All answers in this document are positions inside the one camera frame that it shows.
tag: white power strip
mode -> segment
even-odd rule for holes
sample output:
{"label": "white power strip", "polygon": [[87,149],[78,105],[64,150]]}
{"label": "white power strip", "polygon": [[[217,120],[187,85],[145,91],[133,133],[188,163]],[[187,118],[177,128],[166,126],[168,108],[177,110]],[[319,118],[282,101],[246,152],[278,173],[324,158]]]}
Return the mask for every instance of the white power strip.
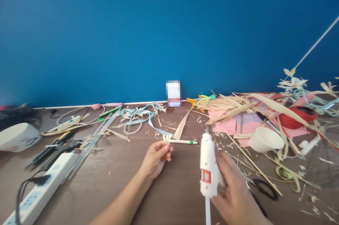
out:
{"label": "white power strip", "polygon": [[[50,178],[42,186],[36,185],[20,203],[20,221],[22,225],[32,225],[35,222],[59,185],[68,176],[78,156],[77,153],[61,154],[45,174],[49,174]],[[15,211],[3,225],[16,225]]]}

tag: glue stick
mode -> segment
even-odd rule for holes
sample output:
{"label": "glue stick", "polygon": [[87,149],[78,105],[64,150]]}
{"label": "glue stick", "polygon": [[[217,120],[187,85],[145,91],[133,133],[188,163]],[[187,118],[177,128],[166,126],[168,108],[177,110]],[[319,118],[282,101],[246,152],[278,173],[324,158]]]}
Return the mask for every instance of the glue stick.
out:
{"label": "glue stick", "polygon": [[113,103],[106,103],[106,107],[120,107],[123,106],[124,104],[122,102],[113,102]]}

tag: white cup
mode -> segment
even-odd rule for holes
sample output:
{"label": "white cup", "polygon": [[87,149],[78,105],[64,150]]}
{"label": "white cup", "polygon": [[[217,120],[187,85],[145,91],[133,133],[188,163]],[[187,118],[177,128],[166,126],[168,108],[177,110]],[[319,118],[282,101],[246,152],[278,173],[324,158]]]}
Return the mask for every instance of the white cup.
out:
{"label": "white cup", "polygon": [[40,132],[28,123],[13,125],[0,131],[0,150],[20,152],[41,139]]}
{"label": "white cup", "polygon": [[250,146],[258,153],[264,153],[284,146],[283,139],[275,131],[259,127],[250,138]]}

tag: red spool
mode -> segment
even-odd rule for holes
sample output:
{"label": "red spool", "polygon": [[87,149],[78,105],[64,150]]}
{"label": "red spool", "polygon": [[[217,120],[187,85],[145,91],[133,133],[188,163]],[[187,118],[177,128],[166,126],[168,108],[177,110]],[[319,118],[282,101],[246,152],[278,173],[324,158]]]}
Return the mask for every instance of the red spool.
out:
{"label": "red spool", "polygon": [[[306,122],[311,122],[315,119],[317,119],[318,115],[314,112],[314,110],[308,108],[308,107],[303,107],[303,106],[293,106],[290,107],[290,110],[295,112],[298,116],[300,116],[302,119],[304,119]],[[285,114],[280,114],[279,115],[279,120],[281,122],[281,125],[288,128],[288,129],[298,129],[300,127],[303,127],[304,125],[293,118],[285,115]]]}

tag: white tube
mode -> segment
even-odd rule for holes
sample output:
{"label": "white tube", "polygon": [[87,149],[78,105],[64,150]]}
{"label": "white tube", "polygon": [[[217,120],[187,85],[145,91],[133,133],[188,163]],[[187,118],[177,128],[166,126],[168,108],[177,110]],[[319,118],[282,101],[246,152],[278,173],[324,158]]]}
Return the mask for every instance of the white tube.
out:
{"label": "white tube", "polygon": [[211,225],[211,207],[209,197],[205,198],[205,207],[206,207],[206,225]]}
{"label": "white tube", "polygon": [[[73,122],[74,120],[76,120],[76,119],[78,119],[78,118],[80,118],[80,116],[76,116],[75,118],[72,118],[72,119],[68,120],[67,122],[64,122],[64,123],[61,124],[61,125],[71,123],[71,122]],[[52,132],[52,131],[54,131],[54,130],[57,130],[59,127],[60,127],[60,125],[58,125],[57,127],[54,127],[53,129],[50,129],[48,132]]]}
{"label": "white tube", "polygon": [[169,140],[170,143],[179,143],[179,144],[197,144],[198,142],[193,140]]}
{"label": "white tube", "polygon": [[312,149],[315,147],[318,142],[321,140],[321,137],[316,136],[314,139],[312,139],[302,150],[301,155],[306,156]]}

